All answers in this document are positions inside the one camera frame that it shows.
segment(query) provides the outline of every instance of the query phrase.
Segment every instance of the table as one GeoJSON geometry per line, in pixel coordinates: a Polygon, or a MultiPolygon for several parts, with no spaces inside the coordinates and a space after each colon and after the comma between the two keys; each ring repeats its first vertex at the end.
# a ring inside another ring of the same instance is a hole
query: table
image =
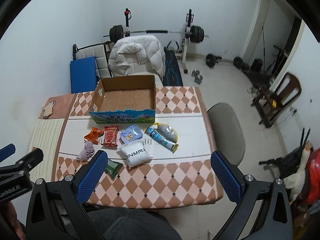
{"type": "MultiPolygon", "coordinates": [[[[75,174],[87,162],[76,160],[84,147],[84,135],[92,127],[103,128],[89,116],[93,92],[49,98],[56,101],[49,119],[41,116],[36,125],[30,150],[38,147],[44,160],[30,172],[31,180],[58,181],[75,174]]],[[[211,169],[210,156],[216,149],[212,128],[199,88],[163,87],[156,89],[156,122],[166,123],[178,133],[173,154],[144,134],[145,149],[153,156],[134,168],[126,164],[122,152],[112,147],[94,145],[111,160],[121,162],[117,177],[103,174],[89,203],[128,208],[174,208],[214,202],[222,198],[222,186],[211,169]]],[[[125,129],[130,124],[120,124],[125,129]]],[[[139,124],[141,130],[149,124],[139,124]]]]}

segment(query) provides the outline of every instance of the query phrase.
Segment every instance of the barbell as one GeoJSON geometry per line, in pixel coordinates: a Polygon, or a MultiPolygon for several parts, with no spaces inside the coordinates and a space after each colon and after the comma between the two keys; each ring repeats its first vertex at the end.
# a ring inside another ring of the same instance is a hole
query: barbell
{"type": "Polygon", "coordinates": [[[134,31],[134,32],[124,32],[122,25],[115,25],[109,30],[109,35],[103,36],[104,38],[110,37],[110,41],[116,43],[119,39],[124,37],[126,33],[181,33],[187,34],[190,37],[190,42],[200,43],[204,40],[204,37],[209,37],[204,35],[204,30],[200,26],[192,25],[190,32],[172,32],[167,30],[146,30],[146,31],[134,31]]]}

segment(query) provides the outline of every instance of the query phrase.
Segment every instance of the white wall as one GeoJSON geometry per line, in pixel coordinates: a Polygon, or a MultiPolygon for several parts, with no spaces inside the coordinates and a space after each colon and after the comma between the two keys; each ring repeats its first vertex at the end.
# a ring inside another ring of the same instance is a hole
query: white wall
{"type": "MultiPolygon", "coordinates": [[[[241,55],[247,41],[258,0],[105,0],[105,33],[113,25],[125,26],[124,10],[129,8],[130,30],[167,29],[184,31],[186,14],[192,9],[194,25],[209,38],[191,44],[189,53],[214,53],[233,60],[241,55]]],[[[180,34],[156,35],[162,46],[182,40],[180,34]]]]}
{"type": "MultiPolygon", "coordinates": [[[[47,99],[70,93],[72,45],[101,42],[101,6],[99,0],[32,0],[0,40],[0,148],[16,147],[1,166],[28,153],[47,99]]],[[[27,198],[14,201],[22,222],[27,198]]]]}
{"type": "MultiPolygon", "coordinates": [[[[320,68],[319,68],[320,44],[316,41],[307,25],[297,47],[295,54],[286,70],[299,79],[302,93],[292,104],[298,109],[300,119],[306,132],[311,128],[309,140],[315,149],[320,147],[320,68]]],[[[279,116],[277,123],[288,152],[299,146],[301,132],[294,117],[284,119],[289,115],[289,110],[279,116]]]]}
{"type": "MultiPolygon", "coordinates": [[[[275,0],[270,0],[266,20],[264,22],[264,40],[266,48],[265,69],[268,68],[278,54],[278,50],[274,48],[273,45],[275,44],[280,48],[284,48],[291,31],[293,21],[294,15],[289,9],[282,6],[280,7],[275,0]]],[[[252,65],[256,58],[260,58],[262,62],[264,61],[262,32],[260,33],[259,40],[253,51],[249,65],[252,65]]]]}

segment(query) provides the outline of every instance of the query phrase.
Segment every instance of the chair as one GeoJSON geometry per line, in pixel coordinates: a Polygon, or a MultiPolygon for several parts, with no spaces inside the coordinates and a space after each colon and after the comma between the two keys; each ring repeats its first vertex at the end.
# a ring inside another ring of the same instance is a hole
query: chair
{"type": "Polygon", "coordinates": [[[218,150],[231,164],[238,166],[244,156],[245,141],[235,111],[227,103],[218,103],[207,113],[218,150]]]}
{"type": "Polygon", "coordinates": [[[297,79],[296,76],[293,74],[287,72],[284,77],[282,78],[281,82],[277,86],[276,90],[274,92],[269,91],[268,89],[262,87],[260,90],[259,95],[253,99],[251,106],[255,106],[257,108],[257,111],[259,115],[261,116],[261,121],[259,124],[264,123],[265,127],[270,128],[273,123],[270,123],[276,116],[287,106],[291,105],[292,102],[301,94],[301,86],[300,82],[297,79]],[[281,90],[284,81],[289,78],[288,84],[281,90]],[[286,103],[285,100],[288,99],[288,97],[291,95],[291,93],[295,90],[298,90],[298,92],[289,99],[286,103]],[[265,98],[266,102],[263,106],[260,105],[259,101],[260,99],[265,98]],[[264,108],[269,105],[270,110],[265,114],[264,108]]]}
{"type": "Polygon", "coordinates": [[[78,49],[74,44],[72,47],[73,60],[88,57],[96,58],[96,76],[99,78],[111,77],[111,71],[108,67],[108,52],[111,51],[110,41],[94,44],[78,49]]]}

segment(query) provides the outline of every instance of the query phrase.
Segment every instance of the blue exercise mat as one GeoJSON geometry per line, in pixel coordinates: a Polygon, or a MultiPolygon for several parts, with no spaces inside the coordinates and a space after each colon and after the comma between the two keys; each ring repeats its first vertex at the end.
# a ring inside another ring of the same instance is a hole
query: blue exercise mat
{"type": "Polygon", "coordinates": [[[97,87],[96,58],[88,57],[70,62],[71,93],[94,91],[97,87]]]}

